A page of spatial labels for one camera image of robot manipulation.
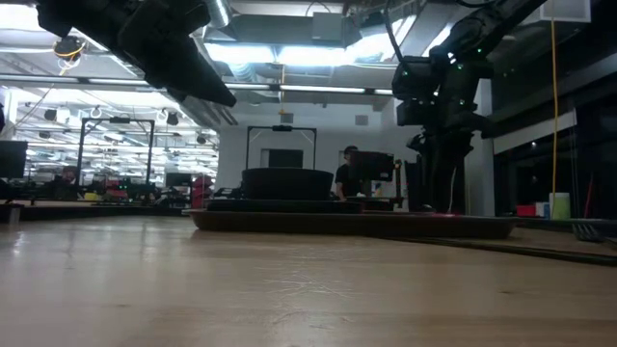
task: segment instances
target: platform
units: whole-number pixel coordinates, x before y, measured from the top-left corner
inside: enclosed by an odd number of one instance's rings
[[[612,347],[614,269],[98,218],[0,231],[3,347]]]

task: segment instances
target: metal frame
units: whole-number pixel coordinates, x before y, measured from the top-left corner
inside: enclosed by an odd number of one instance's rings
[[[270,129],[275,131],[275,126],[249,126],[247,127],[247,154],[246,154],[246,165],[245,170],[249,169],[249,150],[251,149],[251,131],[253,129]],[[313,142],[312,142],[312,169],[315,170],[315,164],[317,159],[317,128],[304,128],[304,127],[291,127],[291,131],[311,131],[313,134]]]
[[[77,172],[75,173],[75,185],[79,186],[80,181],[81,181],[81,166],[82,166],[82,160],[83,160],[83,155],[84,155],[84,141],[86,140],[86,135],[88,135],[90,132],[86,132],[86,124],[88,124],[89,121],[98,121],[99,123],[103,122],[103,121],[109,121],[111,122],[111,118],[100,118],[100,119],[95,119],[95,118],[84,118],[81,119],[81,133],[79,135],[79,154],[77,155]],[[148,141],[148,171],[146,173],[146,184],[150,184],[150,171],[152,169],[152,146],[154,145],[154,125],[155,122],[154,120],[130,120],[129,122],[132,121],[136,121],[139,123],[148,123],[150,124],[150,137],[149,137],[149,141]]]

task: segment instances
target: robotic arm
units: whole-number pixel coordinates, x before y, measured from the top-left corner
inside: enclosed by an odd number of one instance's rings
[[[66,38],[74,27],[139,67],[156,88],[227,106],[235,97],[189,35],[210,21],[202,0],[38,0],[41,28]]]
[[[487,56],[545,2],[495,0],[457,22],[428,58],[399,55],[392,80],[394,96],[403,101],[397,122],[423,126],[423,133],[408,147],[421,155],[421,199],[437,211],[447,212],[451,206],[449,182],[473,149],[472,132],[481,131],[483,138],[492,136],[493,125],[474,114],[477,105],[473,103],[480,79],[493,77]]]

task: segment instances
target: man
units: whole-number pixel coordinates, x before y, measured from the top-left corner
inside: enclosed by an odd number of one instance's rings
[[[358,150],[355,146],[349,146],[343,152],[345,164],[336,170],[336,195],[341,201],[347,201],[347,197],[355,197],[362,190],[362,183],[359,179],[349,177],[349,160],[351,153]]]

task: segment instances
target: red container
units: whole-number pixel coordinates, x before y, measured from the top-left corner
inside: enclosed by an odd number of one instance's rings
[[[535,205],[518,205],[517,216],[519,217],[535,217],[536,206]]]

